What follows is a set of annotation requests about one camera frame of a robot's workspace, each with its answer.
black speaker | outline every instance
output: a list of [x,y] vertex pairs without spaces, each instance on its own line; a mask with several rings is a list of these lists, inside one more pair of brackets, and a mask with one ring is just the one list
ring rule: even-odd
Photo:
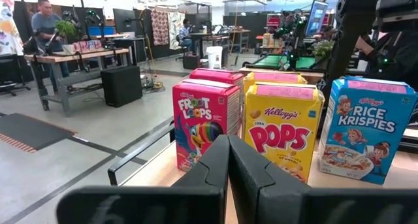
[[142,97],[139,67],[130,65],[103,70],[101,77],[108,106],[121,107]]

gray shirt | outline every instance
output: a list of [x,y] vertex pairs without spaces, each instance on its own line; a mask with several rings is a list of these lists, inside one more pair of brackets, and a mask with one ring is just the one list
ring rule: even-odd
[[[41,13],[36,13],[32,17],[32,29],[33,32],[40,31],[41,33],[53,35],[56,23],[62,20],[57,14],[52,14],[51,16],[43,16]],[[42,37],[37,37],[38,45],[45,49],[45,44],[49,41],[49,39],[44,39]],[[59,41],[54,41],[52,44],[52,48],[54,51],[62,50],[62,43]]]

hanging fabric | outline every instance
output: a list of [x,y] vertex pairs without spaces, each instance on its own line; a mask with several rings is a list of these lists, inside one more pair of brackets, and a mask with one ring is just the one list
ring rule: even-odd
[[152,10],[152,35],[154,45],[168,45],[169,42],[169,18],[167,12]]
[[185,14],[181,12],[169,12],[169,25],[170,25],[170,49],[177,50],[180,48],[176,36],[180,28],[183,26],[183,20]]
[[23,43],[13,20],[14,1],[0,0],[0,55],[23,55]]

chair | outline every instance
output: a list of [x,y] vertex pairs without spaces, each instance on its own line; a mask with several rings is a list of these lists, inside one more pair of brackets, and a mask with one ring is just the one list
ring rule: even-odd
[[5,92],[15,97],[16,94],[14,91],[16,90],[19,90],[19,89],[26,89],[28,91],[31,90],[31,88],[26,86],[25,80],[22,76],[22,70],[19,64],[18,56],[15,54],[0,55],[0,66],[5,67],[9,63],[12,66],[14,66],[14,70],[16,71],[17,78],[19,81],[22,82],[22,85],[17,86],[18,83],[13,80],[0,79],[0,92]]
[[[180,35],[176,35],[176,41],[180,44]],[[182,46],[182,45],[180,45],[180,47],[182,47],[182,52],[183,52],[183,55],[182,55],[182,56],[180,56],[180,57],[176,57],[176,61],[177,61],[177,60],[180,60],[180,59],[183,59],[183,58],[184,58],[184,56],[185,56],[185,51],[187,50],[187,47],[186,47],[186,46]]]

potted plant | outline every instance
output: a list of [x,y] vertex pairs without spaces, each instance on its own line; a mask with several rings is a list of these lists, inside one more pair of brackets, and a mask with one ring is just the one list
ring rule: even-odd
[[[329,57],[334,46],[334,41],[322,40],[313,45],[313,54],[315,55],[315,63],[321,61],[323,58]],[[316,65],[314,69],[327,68],[328,60],[321,61],[320,64]]]
[[[71,22],[60,20],[56,23],[56,29],[58,30],[59,36],[69,37],[76,35],[76,28]],[[63,44],[64,53],[73,55],[74,48],[72,44]]]

